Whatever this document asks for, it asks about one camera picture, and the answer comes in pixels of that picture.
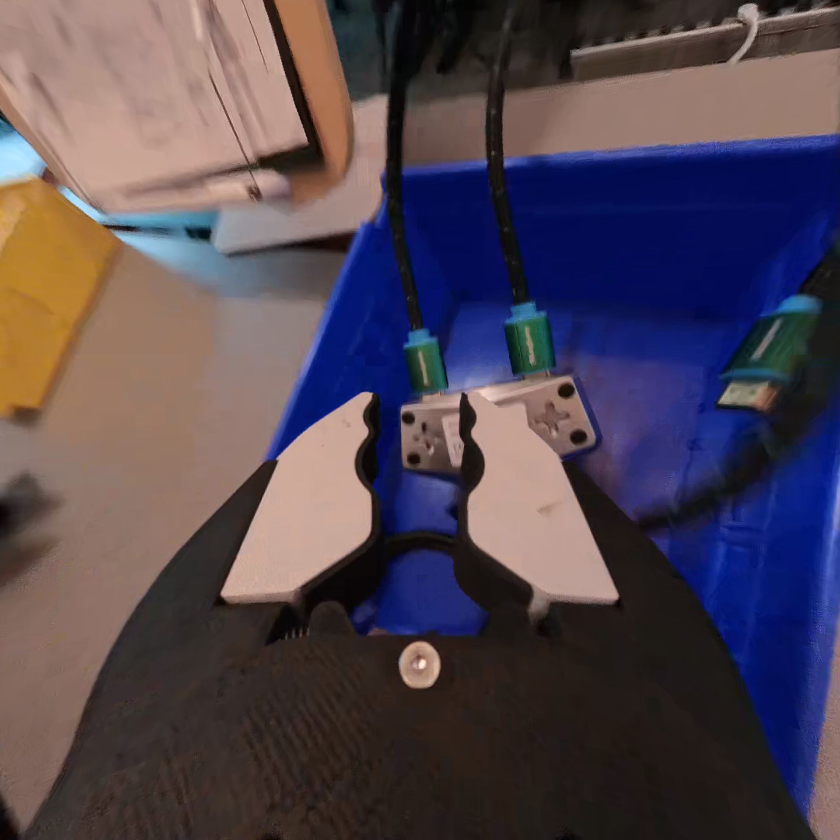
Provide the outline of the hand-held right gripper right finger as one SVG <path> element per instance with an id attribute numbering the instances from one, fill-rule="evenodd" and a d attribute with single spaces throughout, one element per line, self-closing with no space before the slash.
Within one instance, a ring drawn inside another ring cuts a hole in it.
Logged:
<path id="1" fill-rule="evenodd" d="M 488 611 L 519 606 L 533 622 L 555 603 L 619 603 L 564 464 L 525 408 L 463 393 L 459 435 L 455 573 L 464 592 Z"/>

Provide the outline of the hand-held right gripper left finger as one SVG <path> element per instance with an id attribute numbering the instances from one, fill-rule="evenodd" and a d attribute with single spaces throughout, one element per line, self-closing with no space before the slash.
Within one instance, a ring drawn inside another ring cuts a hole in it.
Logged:
<path id="1" fill-rule="evenodd" d="M 304 606 L 352 564 L 376 563 L 380 428 L 379 397 L 361 392 L 280 453 L 220 591 L 226 604 Z"/>

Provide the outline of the black braided cable green plugs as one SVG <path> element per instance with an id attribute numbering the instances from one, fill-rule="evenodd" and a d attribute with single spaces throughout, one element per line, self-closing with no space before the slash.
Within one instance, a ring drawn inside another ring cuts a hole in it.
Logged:
<path id="1" fill-rule="evenodd" d="M 496 215 L 500 252 L 511 288 L 511 315 L 505 338 L 511 372 L 518 377 L 550 373 L 555 365 L 547 313 L 531 297 L 515 228 L 505 169 L 503 116 L 513 30 L 525 2 L 508 2 L 496 53 L 490 65 L 486 96 L 486 166 L 490 200 Z M 403 208 L 403 151 L 407 91 L 423 64 L 436 33 L 437 14 L 430 2 L 400 2 L 392 46 L 385 120 L 385 210 L 402 286 L 409 331 L 403 345 L 408 377 L 419 396 L 448 389 L 444 356 L 438 339 L 426 328 L 410 250 Z"/>

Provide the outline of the blue plastic bin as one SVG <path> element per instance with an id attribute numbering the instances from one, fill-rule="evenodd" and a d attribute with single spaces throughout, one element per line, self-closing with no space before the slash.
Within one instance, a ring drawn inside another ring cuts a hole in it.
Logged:
<path id="1" fill-rule="evenodd" d="M 532 297 L 581 386 L 597 446 L 575 462 L 632 518 L 718 477 L 756 416 L 719 374 L 794 294 L 838 205 L 832 135 L 560 154 L 507 164 Z M 385 211 L 355 236 L 269 450 L 359 392 L 381 400 L 387 532 L 455 529 L 455 483 L 402 468 L 407 320 Z M 838 399 L 748 493 L 655 536 L 731 650 L 808 812 L 838 616 Z"/>

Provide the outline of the yellow plastic bin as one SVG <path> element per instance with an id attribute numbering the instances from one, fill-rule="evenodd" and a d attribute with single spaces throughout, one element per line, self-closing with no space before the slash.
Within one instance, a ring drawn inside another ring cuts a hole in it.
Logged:
<path id="1" fill-rule="evenodd" d="M 39 178 L 1 187 L 1 417 L 40 413 L 120 241 Z"/>

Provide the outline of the wooden document stand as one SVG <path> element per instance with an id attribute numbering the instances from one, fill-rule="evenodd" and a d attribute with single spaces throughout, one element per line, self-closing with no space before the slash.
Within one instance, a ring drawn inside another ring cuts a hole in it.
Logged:
<path id="1" fill-rule="evenodd" d="M 246 253 L 347 235 L 358 226 L 330 218 L 329 202 L 354 152 L 354 120 L 326 2 L 272 2 L 280 16 L 318 153 L 281 168 L 205 179 L 179 190 L 92 203 L 58 177 L 29 142 L 59 187 L 105 225 L 122 230 L 181 227 L 207 231 L 218 250 Z"/>

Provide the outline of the printed paper sheets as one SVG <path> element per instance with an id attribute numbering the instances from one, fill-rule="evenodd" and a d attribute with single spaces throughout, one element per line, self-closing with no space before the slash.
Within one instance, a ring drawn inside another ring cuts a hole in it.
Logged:
<path id="1" fill-rule="evenodd" d="M 2 1 L 2 116 L 92 203 L 319 152 L 272 2 Z"/>

